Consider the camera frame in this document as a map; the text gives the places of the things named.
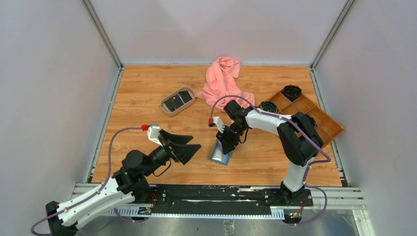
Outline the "blue leather card holder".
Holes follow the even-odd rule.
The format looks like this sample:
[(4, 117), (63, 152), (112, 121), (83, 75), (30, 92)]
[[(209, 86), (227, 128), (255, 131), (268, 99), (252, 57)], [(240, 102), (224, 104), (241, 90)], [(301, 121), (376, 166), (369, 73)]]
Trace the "blue leather card holder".
[(211, 152), (210, 160), (218, 164), (228, 165), (232, 155), (233, 151), (224, 154), (221, 142), (216, 140)]

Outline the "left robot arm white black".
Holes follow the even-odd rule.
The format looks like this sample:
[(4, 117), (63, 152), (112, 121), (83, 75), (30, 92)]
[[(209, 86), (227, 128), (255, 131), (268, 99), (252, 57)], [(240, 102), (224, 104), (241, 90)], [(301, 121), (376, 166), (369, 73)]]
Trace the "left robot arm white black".
[(150, 199), (147, 177), (161, 166), (172, 162), (185, 165), (202, 147), (191, 144), (191, 135), (171, 134), (156, 124), (137, 127), (147, 133), (158, 146), (150, 154), (134, 149), (121, 162), (121, 168), (108, 173), (105, 181), (94, 189), (67, 202), (51, 201), (46, 205), (47, 221), (53, 236), (74, 236), (91, 220), (123, 204)]

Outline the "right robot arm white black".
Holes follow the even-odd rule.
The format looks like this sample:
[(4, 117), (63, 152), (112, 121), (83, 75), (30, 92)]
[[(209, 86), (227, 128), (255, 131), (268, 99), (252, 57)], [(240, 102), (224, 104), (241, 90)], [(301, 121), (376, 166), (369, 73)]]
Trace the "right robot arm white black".
[(313, 118), (301, 112), (280, 115), (253, 105), (243, 108), (235, 100), (230, 101), (224, 110), (233, 121), (231, 125), (225, 125), (220, 117), (215, 116), (210, 116), (208, 121), (210, 127), (218, 130), (210, 159), (227, 165), (238, 144), (243, 143), (240, 137), (250, 129), (276, 135), (289, 159), (286, 176), (280, 185), (281, 200), (287, 205), (294, 205), (305, 189), (307, 169), (323, 146)]

